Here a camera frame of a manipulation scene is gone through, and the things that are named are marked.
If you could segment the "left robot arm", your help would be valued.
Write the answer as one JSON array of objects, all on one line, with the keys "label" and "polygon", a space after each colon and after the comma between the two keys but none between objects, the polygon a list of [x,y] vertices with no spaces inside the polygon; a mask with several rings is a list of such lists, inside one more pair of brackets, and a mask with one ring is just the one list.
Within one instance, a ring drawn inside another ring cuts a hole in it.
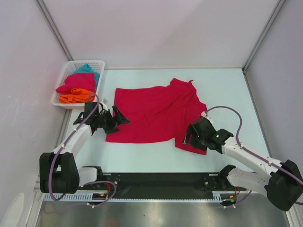
[{"label": "left robot arm", "polygon": [[103,102],[88,102],[73,123],[71,134],[52,152],[39,158],[39,183],[43,193],[73,194],[80,187],[90,185],[101,188],[105,178],[101,167],[78,167],[77,154],[97,129],[106,135],[119,131],[119,125],[130,121],[116,105],[110,111]]}]

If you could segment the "crimson red t shirt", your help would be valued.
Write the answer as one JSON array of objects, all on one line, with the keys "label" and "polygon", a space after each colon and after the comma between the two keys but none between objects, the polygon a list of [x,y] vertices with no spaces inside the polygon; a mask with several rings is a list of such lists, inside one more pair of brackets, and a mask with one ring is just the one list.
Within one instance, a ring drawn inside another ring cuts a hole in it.
[{"label": "crimson red t shirt", "polygon": [[189,124],[207,110],[191,81],[173,79],[166,87],[117,88],[114,104],[130,123],[107,135],[107,142],[144,144],[174,139],[179,149],[207,154],[205,148],[183,144]]}]

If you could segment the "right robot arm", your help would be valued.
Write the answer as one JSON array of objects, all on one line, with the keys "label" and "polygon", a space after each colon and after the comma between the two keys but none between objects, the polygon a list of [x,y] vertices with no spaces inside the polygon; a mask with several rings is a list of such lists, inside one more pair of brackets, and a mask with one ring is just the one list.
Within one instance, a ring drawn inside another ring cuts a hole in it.
[{"label": "right robot arm", "polygon": [[295,162],[249,151],[232,133],[217,131],[207,116],[189,124],[183,142],[197,149],[215,150],[250,169],[247,172],[232,165],[222,169],[218,184],[224,190],[238,186],[257,192],[282,211],[289,211],[303,193],[303,178]]}]

